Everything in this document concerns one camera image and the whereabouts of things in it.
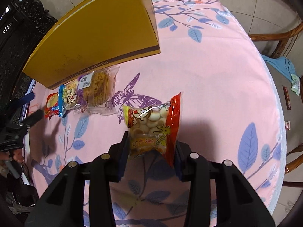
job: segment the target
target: white label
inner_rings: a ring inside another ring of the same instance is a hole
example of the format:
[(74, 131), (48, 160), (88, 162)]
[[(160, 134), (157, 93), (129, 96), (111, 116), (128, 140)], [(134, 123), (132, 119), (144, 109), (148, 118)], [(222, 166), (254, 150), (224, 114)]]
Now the white label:
[(78, 89), (84, 89), (91, 85), (91, 78), (93, 76), (93, 72), (83, 76), (78, 84)]

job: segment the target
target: silver bolt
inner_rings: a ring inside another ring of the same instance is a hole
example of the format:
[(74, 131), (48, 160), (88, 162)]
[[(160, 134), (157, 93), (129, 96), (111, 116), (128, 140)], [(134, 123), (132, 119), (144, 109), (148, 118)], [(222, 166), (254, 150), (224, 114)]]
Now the silver bolt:
[(224, 165), (232, 166), (232, 162), (229, 159), (227, 159), (227, 160), (224, 161)]
[(111, 156), (108, 153), (102, 154), (101, 159), (109, 159)]
[(190, 153), (189, 155), (192, 159), (197, 159), (199, 158), (199, 155), (197, 153)]
[(71, 167), (71, 168), (75, 167), (76, 165), (77, 165), (77, 162), (75, 162), (75, 161), (69, 162), (69, 167)]

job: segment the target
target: floral tablecloth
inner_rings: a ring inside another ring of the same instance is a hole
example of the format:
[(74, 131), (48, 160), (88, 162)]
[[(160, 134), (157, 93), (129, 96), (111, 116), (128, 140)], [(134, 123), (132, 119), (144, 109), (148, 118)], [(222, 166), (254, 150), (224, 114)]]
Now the floral tablecloth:
[[(113, 97), (117, 114), (79, 118), (71, 112), (31, 128), (26, 161), (39, 195), (69, 161), (92, 161), (121, 141), (123, 104), (164, 103), (181, 91), (178, 139), (208, 160), (232, 160), (272, 213), (283, 181), (286, 136), (279, 97), (258, 50), (218, 0), (154, 0), (154, 7), (161, 53), (121, 64)], [(37, 83), (30, 113), (56, 91)], [(183, 226), (189, 187), (155, 152), (129, 160), (121, 182), (111, 184), (116, 225)]]

